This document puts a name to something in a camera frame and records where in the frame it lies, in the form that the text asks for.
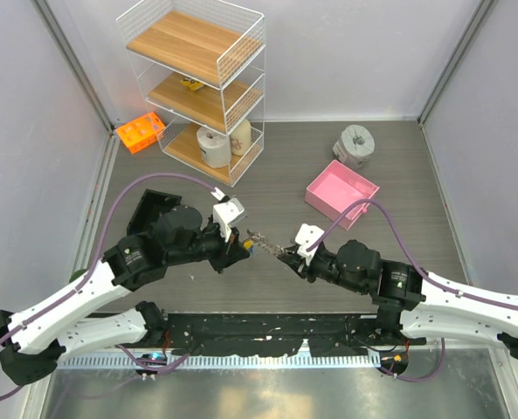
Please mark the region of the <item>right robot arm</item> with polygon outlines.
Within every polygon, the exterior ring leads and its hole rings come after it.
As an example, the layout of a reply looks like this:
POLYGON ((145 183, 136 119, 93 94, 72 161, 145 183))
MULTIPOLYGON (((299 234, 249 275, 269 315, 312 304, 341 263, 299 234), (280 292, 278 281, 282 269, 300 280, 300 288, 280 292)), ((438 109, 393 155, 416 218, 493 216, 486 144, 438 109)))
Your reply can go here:
POLYGON ((518 295, 456 283, 381 258, 379 252, 349 240, 336 253, 319 244, 307 252, 295 244, 278 256, 299 277, 322 279, 360 295, 378 307, 374 332, 386 344, 451 339, 504 347, 518 360, 518 295))

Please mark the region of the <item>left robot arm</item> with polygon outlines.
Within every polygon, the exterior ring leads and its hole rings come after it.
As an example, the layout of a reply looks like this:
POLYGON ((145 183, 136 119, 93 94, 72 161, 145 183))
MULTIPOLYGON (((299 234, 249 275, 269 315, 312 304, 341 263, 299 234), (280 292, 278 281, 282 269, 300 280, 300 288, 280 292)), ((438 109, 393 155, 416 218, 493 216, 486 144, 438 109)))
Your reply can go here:
POLYGON ((92 313, 164 278, 168 268, 207 261, 216 272, 249 258, 237 223, 245 209, 232 198, 213 206, 204 220, 192 207, 177 205, 148 228, 122 238, 81 277, 18 313, 0 310, 0 364, 18 386, 51 374, 61 361, 94 349, 141 342, 156 347, 166 327, 155 304, 106 319, 92 313))

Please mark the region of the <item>black plastic bin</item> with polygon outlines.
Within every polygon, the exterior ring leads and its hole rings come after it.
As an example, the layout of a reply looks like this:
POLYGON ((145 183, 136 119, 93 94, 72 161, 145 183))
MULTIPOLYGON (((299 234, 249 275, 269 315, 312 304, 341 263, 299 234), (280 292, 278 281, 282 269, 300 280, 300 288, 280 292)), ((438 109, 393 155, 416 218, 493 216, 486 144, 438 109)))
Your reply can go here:
POLYGON ((161 215, 180 205, 182 199, 179 195, 146 189, 128 223, 127 235, 131 236, 145 231, 161 215))

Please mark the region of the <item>pink open box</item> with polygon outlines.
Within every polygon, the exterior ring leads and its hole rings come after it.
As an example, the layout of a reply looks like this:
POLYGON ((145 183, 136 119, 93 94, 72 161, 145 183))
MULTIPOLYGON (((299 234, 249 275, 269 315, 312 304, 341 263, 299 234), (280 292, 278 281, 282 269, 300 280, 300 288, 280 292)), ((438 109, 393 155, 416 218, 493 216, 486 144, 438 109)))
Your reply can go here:
POLYGON ((337 160, 307 186, 305 202, 334 221, 351 203, 373 199, 380 187, 337 160))

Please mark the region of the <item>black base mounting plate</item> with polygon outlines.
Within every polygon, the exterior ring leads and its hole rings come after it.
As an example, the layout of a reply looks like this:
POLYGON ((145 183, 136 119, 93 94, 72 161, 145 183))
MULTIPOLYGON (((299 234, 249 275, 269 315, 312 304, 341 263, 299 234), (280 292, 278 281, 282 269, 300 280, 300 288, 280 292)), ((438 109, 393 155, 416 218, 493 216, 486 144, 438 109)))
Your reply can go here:
POLYGON ((166 345, 174 355, 224 357, 295 356, 307 343, 314 357, 364 354, 367 347, 394 347, 424 338, 407 338, 400 326, 375 315, 356 313, 172 313, 131 347, 166 345))

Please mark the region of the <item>white toilet paper roll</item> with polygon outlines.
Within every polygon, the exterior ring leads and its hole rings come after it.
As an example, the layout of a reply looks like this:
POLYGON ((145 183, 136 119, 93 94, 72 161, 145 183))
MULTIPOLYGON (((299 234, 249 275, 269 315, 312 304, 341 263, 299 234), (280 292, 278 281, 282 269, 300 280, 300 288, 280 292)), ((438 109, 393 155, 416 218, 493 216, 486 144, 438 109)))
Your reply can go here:
POLYGON ((197 130, 197 144, 203 161, 211 168, 224 168, 231 161, 231 143, 227 135, 207 127, 197 130))

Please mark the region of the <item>cream lotion bottle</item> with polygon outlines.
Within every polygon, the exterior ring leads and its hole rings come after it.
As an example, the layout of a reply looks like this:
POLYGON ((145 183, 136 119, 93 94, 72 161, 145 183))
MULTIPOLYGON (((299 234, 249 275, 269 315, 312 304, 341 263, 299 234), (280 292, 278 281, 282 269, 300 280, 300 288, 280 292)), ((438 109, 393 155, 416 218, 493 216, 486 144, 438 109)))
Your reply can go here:
POLYGON ((247 119, 243 119, 231 132, 231 152, 243 156, 252 145, 252 127, 247 119))

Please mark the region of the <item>orange plastic crate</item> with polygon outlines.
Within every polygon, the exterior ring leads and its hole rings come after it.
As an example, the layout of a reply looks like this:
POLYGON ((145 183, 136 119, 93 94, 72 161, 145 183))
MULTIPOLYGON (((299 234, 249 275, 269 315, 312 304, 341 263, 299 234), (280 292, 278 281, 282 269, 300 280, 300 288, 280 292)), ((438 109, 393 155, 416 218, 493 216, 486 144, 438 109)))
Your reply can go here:
POLYGON ((150 112, 117 127, 115 133, 128 152, 134 155, 159 141, 163 137, 165 127, 161 119, 154 112, 150 112))

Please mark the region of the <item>yellow packet on shelf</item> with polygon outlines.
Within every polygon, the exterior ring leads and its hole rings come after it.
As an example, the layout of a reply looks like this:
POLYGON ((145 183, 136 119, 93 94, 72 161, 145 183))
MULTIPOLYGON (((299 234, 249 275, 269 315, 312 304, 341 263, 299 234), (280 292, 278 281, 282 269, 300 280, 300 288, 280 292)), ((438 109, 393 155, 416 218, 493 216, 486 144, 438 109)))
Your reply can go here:
POLYGON ((183 77, 181 79, 181 84, 192 92, 196 92, 196 91, 200 90, 201 88, 205 87, 205 84, 202 83, 201 81, 198 81, 196 79, 187 78, 187 77, 183 77))

